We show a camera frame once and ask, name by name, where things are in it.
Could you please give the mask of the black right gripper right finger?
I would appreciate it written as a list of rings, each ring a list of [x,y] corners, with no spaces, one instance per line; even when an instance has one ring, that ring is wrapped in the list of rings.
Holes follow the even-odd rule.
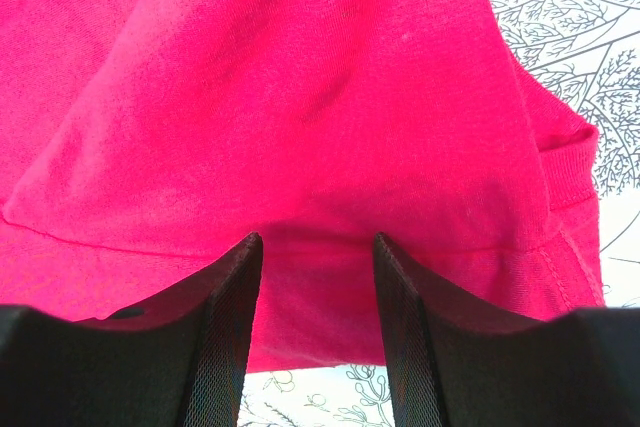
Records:
[[[538,321],[456,286],[385,234],[373,270],[398,426],[638,424],[637,309]]]

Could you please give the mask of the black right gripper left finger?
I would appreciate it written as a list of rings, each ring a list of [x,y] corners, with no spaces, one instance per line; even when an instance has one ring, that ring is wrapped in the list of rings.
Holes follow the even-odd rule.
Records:
[[[106,319],[1,309],[5,426],[233,426],[263,263],[250,234]]]

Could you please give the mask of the crimson red t shirt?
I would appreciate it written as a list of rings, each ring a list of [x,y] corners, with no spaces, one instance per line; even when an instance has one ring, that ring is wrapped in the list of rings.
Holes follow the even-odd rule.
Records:
[[[1,0],[1,300],[106,316],[256,232],[250,370],[380,365],[377,233],[603,305],[597,143],[489,0]]]

